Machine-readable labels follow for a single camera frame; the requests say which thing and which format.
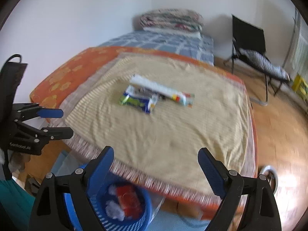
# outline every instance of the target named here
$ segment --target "red package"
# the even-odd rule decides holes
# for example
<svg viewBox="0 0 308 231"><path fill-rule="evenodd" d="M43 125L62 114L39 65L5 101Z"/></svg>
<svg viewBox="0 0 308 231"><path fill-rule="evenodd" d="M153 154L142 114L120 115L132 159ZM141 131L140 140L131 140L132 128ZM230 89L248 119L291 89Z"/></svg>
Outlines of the red package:
<svg viewBox="0 0 308 231"><path fill-rule="evenodd" d="M133 185L116 187L116 195L119 204L125 212L125 217L132 217L134 220L139 219L142 214L142 207Z"/></svg>

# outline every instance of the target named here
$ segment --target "beige blanket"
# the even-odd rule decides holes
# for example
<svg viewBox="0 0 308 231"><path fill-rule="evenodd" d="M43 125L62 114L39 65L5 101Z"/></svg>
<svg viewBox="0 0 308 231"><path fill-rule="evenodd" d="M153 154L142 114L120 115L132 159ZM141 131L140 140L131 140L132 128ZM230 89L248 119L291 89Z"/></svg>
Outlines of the beige blanket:
<svg viewBox="0 0 308 231"><path fill-rule="evenodd" d="M159 101L150 115L118 100L133 74L194 93L193 108ZM243 89L202 67L163 57L120 59L66 118L66 124L115 157L152 177L208 194L197 154L207 147L228 169L241 171L248 138Z"/></svg>

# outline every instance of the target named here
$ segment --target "chair seat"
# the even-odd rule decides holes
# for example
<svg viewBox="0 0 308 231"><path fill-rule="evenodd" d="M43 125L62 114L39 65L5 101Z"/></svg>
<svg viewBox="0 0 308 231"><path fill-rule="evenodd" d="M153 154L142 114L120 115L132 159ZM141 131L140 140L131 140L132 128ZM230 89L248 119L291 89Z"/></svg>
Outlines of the chair seat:
<svg viewBox="0 0 308 231"><path fill-rule="evenodd" d="M281 82L289 82L288 73L280 66L273 65L267 57L250 49L240 49L239 59L270 78Z"/></svg>

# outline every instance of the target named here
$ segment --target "blue plaid bedsheet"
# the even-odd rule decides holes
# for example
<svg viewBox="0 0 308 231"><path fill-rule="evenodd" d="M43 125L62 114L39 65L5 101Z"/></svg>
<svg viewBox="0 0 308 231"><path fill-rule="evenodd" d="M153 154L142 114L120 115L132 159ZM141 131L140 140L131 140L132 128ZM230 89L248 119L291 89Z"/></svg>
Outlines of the blue plaid bedsheet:
<svg viewBox="0 0 308 231"><path fill-rule="evenodd" d="M141 30L113 38L101 44L99 47L102 46L128 46L157 49L191 57L211 65L214 64L213 39L209 36L202 36L201 39L198 39Z"/></svg>

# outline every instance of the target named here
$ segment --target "white wall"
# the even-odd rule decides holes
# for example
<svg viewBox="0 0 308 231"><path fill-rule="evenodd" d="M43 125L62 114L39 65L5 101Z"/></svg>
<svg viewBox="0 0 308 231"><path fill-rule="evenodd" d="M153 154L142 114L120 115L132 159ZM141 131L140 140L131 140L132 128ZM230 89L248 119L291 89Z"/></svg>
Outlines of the white wall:
<svg viewBox="0 0 308 231"><path fill-rule="evenodd" d="M292 35L295 7L290 0L152 0L153 8L188 8L205 19L216 56L231 54L231 14L264 29L268 58L281 65Z"/></svg>
<svg viewBox="0 0 308 231"><path fill-rule="evenodd" d="M29 63L15 102L81 50L132 31L151 0L21 0L0 31L0 67L19 53Z"/></svg>

